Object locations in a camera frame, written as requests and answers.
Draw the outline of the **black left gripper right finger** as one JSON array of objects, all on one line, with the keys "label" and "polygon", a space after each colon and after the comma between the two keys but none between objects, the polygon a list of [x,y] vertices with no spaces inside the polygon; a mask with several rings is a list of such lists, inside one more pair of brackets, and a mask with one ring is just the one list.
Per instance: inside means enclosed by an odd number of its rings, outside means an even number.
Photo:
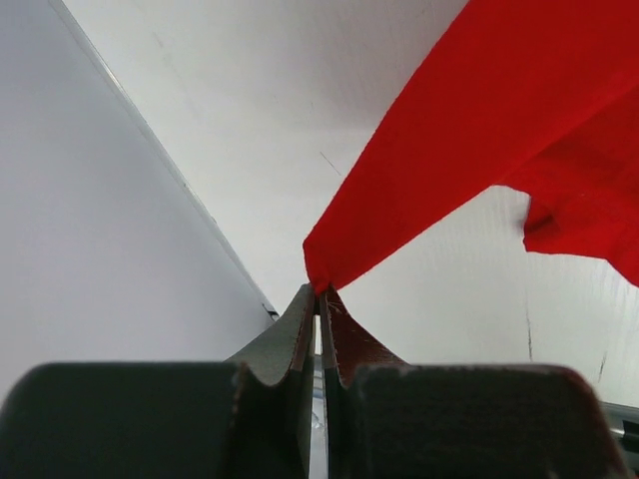
[{"label": "black left gripper right finger", "polygon": [[411,365],[319,297],[332,478],[625,478],[591,386],[546,364]]}]

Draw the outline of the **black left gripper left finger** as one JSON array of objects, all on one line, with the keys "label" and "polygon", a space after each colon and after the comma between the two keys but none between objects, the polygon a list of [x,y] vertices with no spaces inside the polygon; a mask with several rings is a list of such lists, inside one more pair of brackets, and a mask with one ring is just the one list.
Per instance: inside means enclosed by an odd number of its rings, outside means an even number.
[{"label": "black left gripper left finger", "polygon": [[1,408],[5,478],[305,478],[316,297],[221,362],[39,365]]}]

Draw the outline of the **red t shirt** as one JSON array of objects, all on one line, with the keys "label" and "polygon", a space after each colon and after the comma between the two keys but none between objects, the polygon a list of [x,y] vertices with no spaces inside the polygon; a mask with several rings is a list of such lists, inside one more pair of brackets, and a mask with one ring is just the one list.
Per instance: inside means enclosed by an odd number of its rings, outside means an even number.
[{"label": "red t shirt", "polygon": [[304,242],[341,288],[492,186],[529,194],[524,246],[638,279],[638,5],[471,1]]}]

